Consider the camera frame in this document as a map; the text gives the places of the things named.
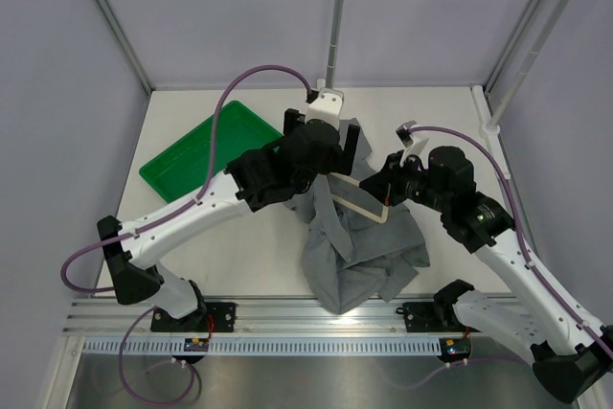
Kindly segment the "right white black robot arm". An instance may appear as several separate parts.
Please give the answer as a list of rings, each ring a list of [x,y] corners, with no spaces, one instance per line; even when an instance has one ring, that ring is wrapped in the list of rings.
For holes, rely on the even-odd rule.
[[[476,329],[531,366],[538,382],[573,403],[612,370],[612,328],[562,286],[496,200],[478,192],[474,168],[456,147],[433,149],[428,161],[401,151],[362,180],[360,188],[386,206],[406,200],[439,213],[447,234],[487,265],[529,312],[497,307],[458,280],[435,295],[433,316],[443,329]]]

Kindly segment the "grey button-up shirt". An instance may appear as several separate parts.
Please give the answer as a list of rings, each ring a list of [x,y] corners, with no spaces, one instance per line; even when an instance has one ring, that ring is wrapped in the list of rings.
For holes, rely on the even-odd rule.
[[[337,197],[374,215],[382,212],[370,194],[331,174],[318,176],[307,192],[284,204],[308,228],[300,264],[309,289],[332,314],[344,314],[374,295],[393,300],[430,265],[419,225],[404,204],[390,208],[379,223]]]

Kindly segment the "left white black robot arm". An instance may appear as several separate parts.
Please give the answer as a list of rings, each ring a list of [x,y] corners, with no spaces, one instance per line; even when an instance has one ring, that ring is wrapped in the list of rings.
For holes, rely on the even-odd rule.
[[[199,329],[206,307],[193,281],[180,278],[161,260],[176,247],[215,226],[306,193],[320,175],[348,175],[360,127],[347,132],[322,120],[285,113],[289,131],[262,148],[250,149],[194,191],[147,216],[102,218],[98,232],[112,290],[121,305],[148,302],[185,331]]]

